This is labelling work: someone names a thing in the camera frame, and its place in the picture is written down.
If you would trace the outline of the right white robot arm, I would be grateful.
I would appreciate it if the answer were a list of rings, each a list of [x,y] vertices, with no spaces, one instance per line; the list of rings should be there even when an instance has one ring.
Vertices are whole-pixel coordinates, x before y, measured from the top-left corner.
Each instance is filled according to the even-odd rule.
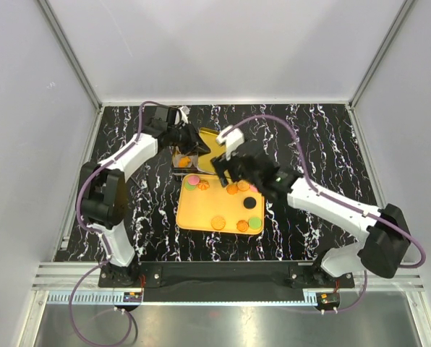
[[[263,150],[248,144],[211,159],[221,184],[246,181],[269,202],[312,213],[351,234],[353,244],[321,252],[304,279],[329,286],[347,273],[368,270],[393,278],[408,250],[408,226],[399,207],[366,205],[330,191],[292,168],[276,165]]]

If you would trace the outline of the orange fish cookie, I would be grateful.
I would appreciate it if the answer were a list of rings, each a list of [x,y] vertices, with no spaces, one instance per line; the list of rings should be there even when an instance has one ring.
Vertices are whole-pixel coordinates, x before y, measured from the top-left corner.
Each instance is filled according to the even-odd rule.
[[[190,157],[188,157],[188,156],[185,156],[185,157],[182,157],[179,160],[178,167],[180,167],[180,168],[188,168],[191,165],[192,165],[192,159]]]

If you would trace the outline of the gold tin lid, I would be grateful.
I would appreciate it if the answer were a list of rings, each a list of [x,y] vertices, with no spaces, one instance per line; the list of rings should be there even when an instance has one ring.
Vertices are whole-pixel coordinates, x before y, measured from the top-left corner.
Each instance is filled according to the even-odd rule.
[[[201,127],[199,130],[199,136],[203,142],[209,147],[210,152],[205,155],[201,155],[197,159],[197,168],[199,171],[206,174],[216,174],[216,171],[211,163],[213,158],[225,153],[226,148],[224,145],[219,145],[216,142],[216,138],[219,132],[213,129]]]

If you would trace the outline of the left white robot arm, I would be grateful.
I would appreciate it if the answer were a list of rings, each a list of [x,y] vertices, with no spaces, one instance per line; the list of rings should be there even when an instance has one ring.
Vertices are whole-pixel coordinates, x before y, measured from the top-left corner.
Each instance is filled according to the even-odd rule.
[[[124,286],[140,279],[140,269],[132,264],[135,251],[127,236],[127,181],[146,161],[168,147],[183,155],[205,155],[203,142],[187,116],[186,107],[145,101],[139,107],[138,129],[123,147],[106,159],[83,164],[75,204],[78,225],[95,234],[106,251],[107,263],[116,267],[115,278]]]

